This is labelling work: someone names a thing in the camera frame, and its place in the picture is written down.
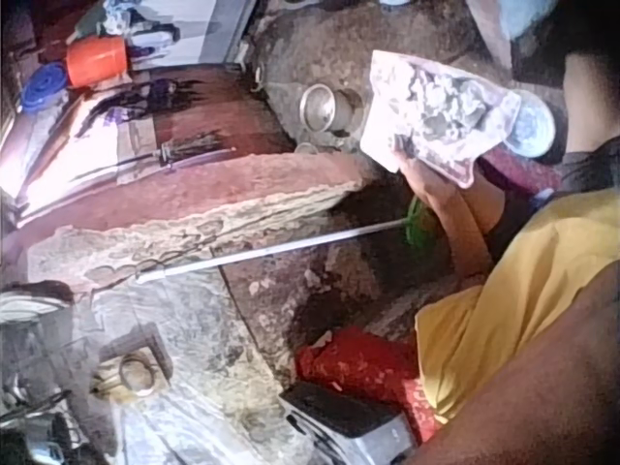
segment wall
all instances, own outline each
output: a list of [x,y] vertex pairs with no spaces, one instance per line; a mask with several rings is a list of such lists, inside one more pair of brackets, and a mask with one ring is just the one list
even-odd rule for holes
[[499,0],[500,24],[507,39],[517,39],[530,26],[545,19],[558,0]]

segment person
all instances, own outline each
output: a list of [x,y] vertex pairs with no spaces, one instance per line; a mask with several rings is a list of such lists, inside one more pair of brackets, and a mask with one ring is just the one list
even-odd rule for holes
[[[599,294],[617,291],[618,82],[604,56],[567,56],[569,131],[562,187],[538,212],[479,172],[472,188],[460,190],[420,160],[396,151],[414,194],[439,218],[464,283],[461,292],[416,316],[421,381],[441,423],[457,417],[502,368],[559,325],[578,299],[596,296],[584,290],[604,270],[610,274]],[[546,402],[543,395],[531,400],[527,408],[534,412]],[[552,418],[547,421],[553,428]]]

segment blue lid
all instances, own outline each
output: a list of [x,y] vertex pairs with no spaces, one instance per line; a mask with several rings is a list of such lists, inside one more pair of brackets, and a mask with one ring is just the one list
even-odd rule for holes
[[49,63],[39,68],[21,92],[21,105],[27,113],[34,113],[48,107],[53,96],[67,87],[67,70],[60,62]]

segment green object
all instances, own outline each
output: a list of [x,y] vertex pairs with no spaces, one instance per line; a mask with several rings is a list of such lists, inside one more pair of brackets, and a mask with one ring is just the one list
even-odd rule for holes
[[420,199],[414,197],[407,212],[405,236],[407,243],[418,253],[428,252],[435,243],[434,235],[423,226],[423,218],[428,214],[426,205]]

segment white rod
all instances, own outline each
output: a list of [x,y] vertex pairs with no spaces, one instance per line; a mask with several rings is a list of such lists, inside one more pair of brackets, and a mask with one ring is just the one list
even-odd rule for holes
[[238,254],[227,255],[225,257],[217,257],[214,259],[182,264],[180,266],[155,269],[153,271],[147,271],[143,274],[139,274],[136,281],[139,284],[144,284],[150,281],[164,279],[169,276],[176,276],[177,274],[198,271],[199,269],[213,268],[215,266],[222,266],[224,264],[236,264],[238,262],[243,262],[246,260],[266,257],[267,255],[281,254],[282,252],[290,252],[292,250],[304,249],[306,247],[313,247],[321,244],[328,244],[330,242],[336,242],[338,240],[351,239],[354,237],[360,237],[361,235],[378,233],[379,231],[399,228],[405,225],[406,222],[407,219],[389,221],[387,223],[380,223],[378,225],[364,226],[363,228],[354,228],[352,230],[333,232],[331,234],[319,235],[317,237],[309,237],[307,239],[295,240],[293,242],[287,242],[284,244],[272,245],[269,247],[264,247],[263,249],[248,250],[245,252],[240,252]]

